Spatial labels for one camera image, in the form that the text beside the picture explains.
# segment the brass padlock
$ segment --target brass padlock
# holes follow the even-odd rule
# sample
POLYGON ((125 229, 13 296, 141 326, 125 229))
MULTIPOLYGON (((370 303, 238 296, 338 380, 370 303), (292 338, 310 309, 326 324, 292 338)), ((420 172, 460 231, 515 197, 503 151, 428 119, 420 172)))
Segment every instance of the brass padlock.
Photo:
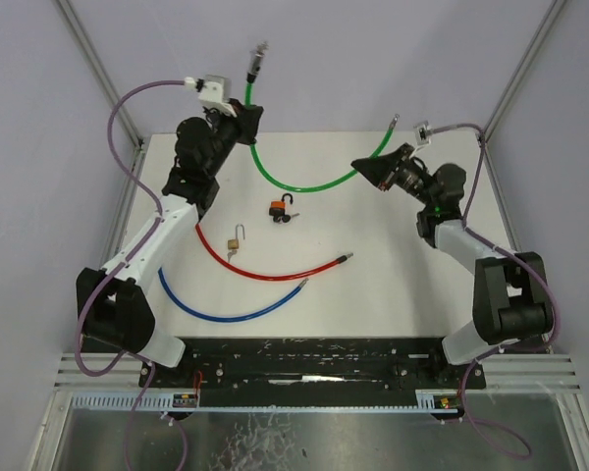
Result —
POLYGON ((240 248, 240 240, 238 239, 238 228, 242 228, 242 239, 246 240, 246 233, 242 224, 236 225, 236 238, 227 240, 227 248, 229 250, 238 250, 240 248))

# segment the white tabletop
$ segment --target white tabletop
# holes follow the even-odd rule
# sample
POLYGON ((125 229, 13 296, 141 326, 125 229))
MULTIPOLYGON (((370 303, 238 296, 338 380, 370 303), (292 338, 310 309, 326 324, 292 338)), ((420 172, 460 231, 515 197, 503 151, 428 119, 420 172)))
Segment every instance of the white tabletop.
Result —
MULTIPOLYGON (((325 183, 366 157, 382 132, 275 132, 258 137, 266 168, 290 184, 325 183)), ((157 193, 173 163, 173 134, 156 134, 148 146, 141 179, 157 193)), ((412 132, 396 132, 386 152, 412 132)), ((419 156, 431 171, 455 162, 467 172, 468 193, 479 149, 470 131, 436 136, 419 156)), ((218 324, 190 317, 175 306, 155 280, 147 297, 157 322, 177 337, 424 337, 444 336, 471 319, 473 278, 448 255, 421 240, 415 228, 421 204, 399 188, 383 193, 362 176, 331 190, 295 194, 291 212, 300 216, 277 225, 268 216, 283 190, 255 169, 247 147, 238 145, 220 174, 221 189, 201 227, 214 249, 227 255, 227 239, 242 223, 246 240, 232 263, 263 274, 316 267, 341 254, 354 256, 314 276, 302 292, 272 313, 247 322, 218 324)), ((153 210, 139 192, 127 236, 153 210)), ((469 224, 495 243, 507 237, 493 187, 482 170, 469 224)), ((246 314, 277 301, 299 282, 270 283, 226 270, 205 251, 194 231, 171 248, 164 271, 177 297, 207 314, 246 314)))

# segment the cable connector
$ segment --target cable connector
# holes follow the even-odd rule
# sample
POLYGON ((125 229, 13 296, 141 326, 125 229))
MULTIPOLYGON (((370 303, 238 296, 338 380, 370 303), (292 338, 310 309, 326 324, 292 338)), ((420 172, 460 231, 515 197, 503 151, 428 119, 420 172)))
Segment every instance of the cable connector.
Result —
POLYGON ((353 256, 353 252, 350 252, 350 253, 346 253, 345 255, 341 255, 336 260, 338 261, 339 264, 341 264, 341 263, 347 262, 352 256, 353 256))
POLYGON ((196 90, 196 87, 198 86, 198 82, 196 81, 196 78, 194 78, 194 77, 184 78, 184 84, 185 84, 186 88, 189 90, 196 90))
POLYGON ((432 128, 427 121, 414 125, 414 135, 416 136, 417 145, 428 145, 432 141, 432 128))
POLYGON ((397 125, 398 121, 400 120, 400 115, 398 113, 396 113, 393 116, 393 119, 391 120, 391 123, 389 124, 389 130, 393 130, 395 128, 395 126, 397 125))
POLYGON ((254 83, 255 79, 257 79, 267 50, 268 42, 264 41, 251 51, 251 62, 248 64, 248 71, 246 72, 246 81, 248 83, 254 83))
POLYGON ((160 417, 159 420, 167 420, 168 421, 168 426, 172 427, 173 426, 173 422, 175 421, 175 419, 173 419, 170 415, 168 415, 166 412, 164 412, 160 417))

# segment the gray wall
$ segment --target gray wall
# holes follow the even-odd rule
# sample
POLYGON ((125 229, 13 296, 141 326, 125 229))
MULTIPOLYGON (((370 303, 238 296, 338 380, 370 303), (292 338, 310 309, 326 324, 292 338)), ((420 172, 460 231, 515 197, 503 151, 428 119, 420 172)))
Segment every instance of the gray wall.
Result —
POLYGON ((491 145, 522 248, 562 306, 589 405, 589 0, 570 2, 491 145))
POLYGON ((73 338, 76 276, 100 262, 121 182, 108 113, 52 2, 1 1, 1 471, 27 457, 73 338))
MULTIPOLYGON (((486 123, 551 0, 73 0, 112 81, 220 74, 242 98, 248 51, 263 131, 486 123)), ((200 110, 165 90, 128 108, 144 132, 200 110)))

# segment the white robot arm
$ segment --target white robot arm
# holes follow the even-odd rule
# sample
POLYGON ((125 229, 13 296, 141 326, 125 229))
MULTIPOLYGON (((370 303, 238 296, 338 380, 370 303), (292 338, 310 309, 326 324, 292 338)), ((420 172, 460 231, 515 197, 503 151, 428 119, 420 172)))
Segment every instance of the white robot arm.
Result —
POLYGON ((106 274, 125 264, 96 296, 83 334, 169 368, 179 364, 185 345, 157 328, 145 294, 167 253, 211 207, 219 189, 216 174, 234 146, 255 142, 263 112, 259 106, 243 106, 230 99, 227 78, 186 78, 185 83, 198 91, 206 119, 188 118, 177 128, 176 155, 162 189, 161 213, 155 211, 133 240, 100 270, 85 268, 77 278, 81 312, 106 274))

